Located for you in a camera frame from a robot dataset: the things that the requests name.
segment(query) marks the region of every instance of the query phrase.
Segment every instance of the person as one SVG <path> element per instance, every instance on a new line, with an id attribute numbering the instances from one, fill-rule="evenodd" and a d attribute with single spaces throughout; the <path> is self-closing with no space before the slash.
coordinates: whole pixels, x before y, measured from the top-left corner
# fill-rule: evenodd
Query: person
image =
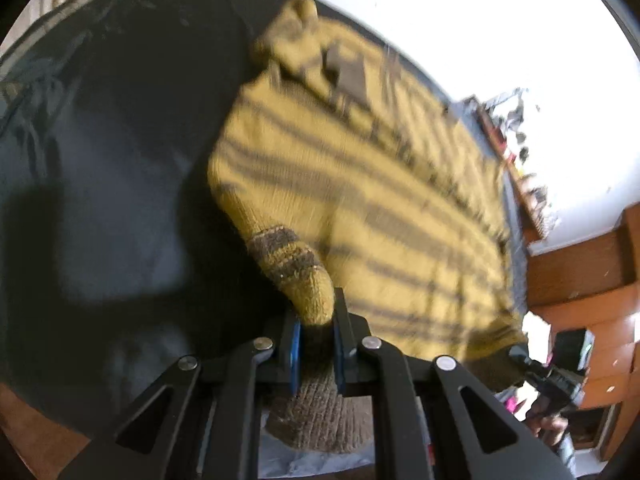
<path id="1" fill-rule="evenodd" d="M 527 411 L 523 423 L 531 433 L 549 446 L 564 466 L 576 476 L 574 442 L 567 431 L 569 421 L 558 415 L 545 415 L 548 400 L 538 397 Z"/>

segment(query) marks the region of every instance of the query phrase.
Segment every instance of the metal screw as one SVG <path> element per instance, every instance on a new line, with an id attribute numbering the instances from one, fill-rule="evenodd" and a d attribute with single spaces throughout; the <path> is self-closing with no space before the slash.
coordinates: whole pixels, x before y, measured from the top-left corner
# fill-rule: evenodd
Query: metal screw
<path id="1" fill-rule="evenodd" d="M 198 360 L 192 355 L 185 355 L 178 361 L 178 368 L 183 372 L 193 370 L 196 366 L 198 366 Z"/>
<path id="2" fill-rule="evenodd" d="M 441 355 L 436 359 L 436 366 L 440 370 L 450 372 L 456 367 L 456 360 L 448 355 Z"/>
<path id="3" fill-rule="evenodd" d="M 273 346 L 273 341 L 268 337 L 257 337 L 254 339 L 254 347 L 256 350 L 268 350 Z"/>
<path id="4" fill-rule="evenodd" d="M 377 350 L 382 346 L 382 340 L 374 335 L 368 335 L 362 338 L 362 346 L 369 350 Z"/>

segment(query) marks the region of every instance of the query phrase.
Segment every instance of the white wall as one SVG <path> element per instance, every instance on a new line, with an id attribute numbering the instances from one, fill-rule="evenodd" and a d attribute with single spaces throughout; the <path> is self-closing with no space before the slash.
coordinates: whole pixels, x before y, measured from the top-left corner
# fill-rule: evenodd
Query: white wall
<path id="1" fill-rule="evenodd" d="M 532 156 L 543 159 L 562 210 L 535 251 L 606 232 L 640 200 L 640 70 L 600 0 L 325 1 L 395 44 L 454 99 L 535 92 L 543 113 L 530 126 Z"/>

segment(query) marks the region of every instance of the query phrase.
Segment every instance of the black device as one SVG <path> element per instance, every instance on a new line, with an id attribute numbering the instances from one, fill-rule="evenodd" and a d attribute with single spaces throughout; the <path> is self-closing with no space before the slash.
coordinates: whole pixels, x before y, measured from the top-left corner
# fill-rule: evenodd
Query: black device
<path id="1" fill-rule="evenodd" d="M 335 298 L 335 378 L 343 395 L 372 397 L 379 480 L 572 478 L 454 358 L 405 356 L 348 313 L 341 289 Z M 255 479 L 260 400 L 274 391 L 295 394 L 299 344 L 300 324 L 289 310 L 224 358 L 181 358 L 60 480 Z"/>
<path id="2" fill-rule="evenodd" d="M 586 328 L 563 330 L 556 335 L 551 364 L 584 377 L 594 343 L 593 333 Z"/>
<path id="3" fill-rule="evenodd" d="M 524 345 L 512 346 L 509 357 L 524 373 L 525 380 L 546 399 L 546 409 L 538 414 L 539 416 L 576 410 L 580 407 L 584 397 L 584 376 L 553 364 L 545 366 L 531 359 Z"/>

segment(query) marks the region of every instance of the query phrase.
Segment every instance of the wooden drawer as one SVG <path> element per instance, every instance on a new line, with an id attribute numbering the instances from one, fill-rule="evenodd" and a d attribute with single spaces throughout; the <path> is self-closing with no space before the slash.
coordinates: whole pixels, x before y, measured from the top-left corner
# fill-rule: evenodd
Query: wooden drawer
<path id="1" fill-rule="evenodd" d="M 639 310 L 637 283 L 621 286 L 590 298 L 531 309 L 534 314 L 549 323 L 554 332 L 626 318 Z"/>
<path id="2" fill-rule="evenodd" d="M 581 410 L 609 406 L 622 402 L 626 397 L 629 384 L 629 374 L 620 374 L 601 379 L 590 380 L 584 385 L 584 400 Z"/>
<path id="3" fill-rule="evenodd" d="M 631 371 L 635 350 L 634 343 L 605 348 L 604 350 L 599 346 L 594 346 L 589 363 L 589 379 L 595 380 L 601 377 L 628 374 Z"/>
<path id="4" fill-rule="evenodd" d="M 605 321 L 588 326 L 587 328 L 595 336 L 593 352 L 596 353 L 604 348 L 632 343 L 634 341 L 635 326 L 635 316 L 622 317 L 613 321 Z"/>

